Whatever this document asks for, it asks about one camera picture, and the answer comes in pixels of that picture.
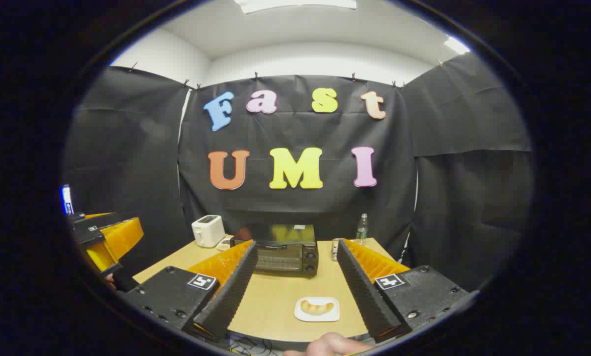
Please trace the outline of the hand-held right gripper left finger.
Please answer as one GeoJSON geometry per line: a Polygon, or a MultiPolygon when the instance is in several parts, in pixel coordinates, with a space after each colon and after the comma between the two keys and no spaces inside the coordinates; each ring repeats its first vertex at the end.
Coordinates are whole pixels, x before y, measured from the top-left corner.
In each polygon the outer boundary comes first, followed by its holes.
{"type": "Polygon", "coordinates": [[[257,243],[248,240],[188,269],[164,267],[120,298],[166,327],[219,342],[257,261],[257,243]]]}

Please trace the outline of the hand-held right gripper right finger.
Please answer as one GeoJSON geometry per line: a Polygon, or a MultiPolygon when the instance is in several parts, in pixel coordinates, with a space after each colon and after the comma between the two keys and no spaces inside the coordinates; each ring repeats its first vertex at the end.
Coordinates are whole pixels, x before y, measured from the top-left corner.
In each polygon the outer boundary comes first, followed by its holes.
{"type": "Polygon", "coordinates": [[[431,326],[474,295],[431,266],[408,268],[347,239],[337,260],[375,342],[431,326]]]}

